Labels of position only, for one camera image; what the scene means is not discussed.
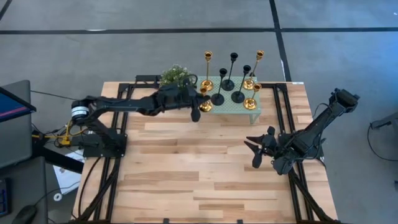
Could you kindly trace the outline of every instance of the potted plant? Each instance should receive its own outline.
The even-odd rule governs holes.
[[[169,85],[176,83],[179,87],[182,87],[184,79],[189,78],[191,85],[195,85],[197,82],[197,76],[191,74],[187,68],[183,68],[179,65],[173,65],[170,69],[163,71],[160,85]]]

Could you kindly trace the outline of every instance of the yellow connector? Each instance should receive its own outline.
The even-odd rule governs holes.
[[[62,140],[60,141],[60,144],[62,145],[62,146],[66,146],[66,147],[69,147],[70,146],[70,139],[69,139],[69,137],[64,137],[64,138],[62,138]]]

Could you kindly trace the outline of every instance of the gold candlestick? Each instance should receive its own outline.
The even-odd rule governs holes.
[[[213,82],[209,80],[209,63],[213,53],[211,51],[205,52],[205,59],[206,59],[206,80],[201,83],[202,86],[205,86],[207,91],[213,89]]]
[[[257,54],[256,54],[256,64],[254,65],[253,71],[250,73],[250,78],[245,80],[244,83],[243,83],[243,88],[245,90],[252,90],[253,89],[253,86],[254,86],[254,81],[252,80],[253,79],[253,75],[255,75],[254,72],[256,71],[257,64],[263,58],[263,56],[264,56],[264,51],[263,50],[258,50]]]
[[[261,85],[260,85],[260,84],[255,84],[255,85],[253,86],[253,91],[254,91],[253,96],[252,96],[251,98],[247,98],[247,99],[245,99],[245,100],[243,101],[243,106],[244,106],[247,110],[254,110],[254,109],[257,108],[257,102],[256,102],[256,100],[254,99],[254,96],[256,95],[256,93],[257,93],[258,91],[260,91],[260,89],[261,89]]]
[[[203,96],[206,96],[207,93],[207,86],[201,86],[200,87],[200,93]],[[211,109],[213,108],[213,105],[211,104],[210,100],[202,103],[201,105],[199,105],[199,110],[202,112],[209,112]]]

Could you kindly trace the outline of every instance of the candle holder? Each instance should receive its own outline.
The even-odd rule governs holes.
[[[205,86],[207,91],[211,91],[213,89],[213,82],[209,80],[209,63],[213,53],[211,51],[205,52],[205,60],[206,60],[206,80],[201,83],[201,86]]]
[[[238,54],[237,53],[231,53],[231,69],[229,70],[229,77],[227,80],[224,80],[221,83],[221,87],[223,88],[223,90],[225,91],[231,91],[235,88],[235,84],[234,82],[231,80],[231,73],[232,73],[232,68],[234,66],[234,62],[236,61],[236,59],[238,58]]]
[[[225,68],[220,69],[220,86],[218,87],[218,93],[213,94],[213,96],[211,96],[211,102],[216,105],[222,105],[224,103],[224,96],[222,94],[220,94],[220,90],[221,90],[221,83],[223,82],[223,78],[225,77],[227,73],[227,70]]]
[[[241,87],[239,88],[239,91],[235,91],[231,95],[231,99],[235,103],[242,103],[244,101],[244,94],[242,93],[242,86],[243,86],[244,78],[250,72],[250,70],[251,70],[251,67],[249,65],[245,65],[243,67],[243,79],[242,79]]]
[[[250,78],[244,81],[243,83],[243,88],[245,90],[252,90],[254,86],[254,81],[253,81],[253,76],[255,75],[254,72],[256,71],[257,64],[259,61],[263,58],[264,56],[264,51],[263,50],[258,50],[256,54],[256,64],[254,65],[253,71],[250,73]]]
[[[260,89],[261,89],[261,85],[260,85],[260,84],[255,84],[255,85],[253,86],[253,91],[254,91],[253,96],[252,96],[251,98],[247,98],[247,99],[244,100],[243,106],[244,106],[247,110],[254,110],[254,109],[257,108],[257,102],[256,102],[256,100],[254,99],[254,96],[256,95],[256,93],[257,93],[258,91],[260,91]]]
[[[206,86],[201,86],[200,87],[200,93],[203,96],[206,96],[207,94],[207,87]],[[211,111],[211,109],[213,108],[213,105],[211,104],[210,100],[202,103],[201,105],[199,105],[199,110],[202,112],[209,112]]]

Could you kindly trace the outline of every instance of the black candlestick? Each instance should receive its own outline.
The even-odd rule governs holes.
[[[211,102],[216,106],[222,105],[224,103],[224,96],[220,94],[220,90],[223,78],[225,77],[226,73],[227,70],[225,68],[220,69],[220,77],[221,77],[220,87],[218,87],[218,93],[215,93],[213,94],[213,96],[211,96]]]
[[[237,58],[238,58],[238,54],[237,53],[231,53],[231,69],[229,70],[229,77],[228,77],[227,80],[224,80],[221,83],[221,87],[225,91],[231,91],[231,90],[233,90],[235,88],[235,84],[231,80],[231,73],[232,73],[232,67],[234,66],[234,62],[236,61]]]
[[[246,77],[246,75],[250,72],[250,70],[251,70],[251,67],[249,65],[245,65],[243,67],[243,79],[242,79],[241,87],[239,88],[239,91],[235,91],[231,95],[231,99],[235,103],[242,103],[244,101],[244,94],[241,92],[241,90],[242,90],[242,86],[243,86],[243,82],[244,82],[244,77]]]

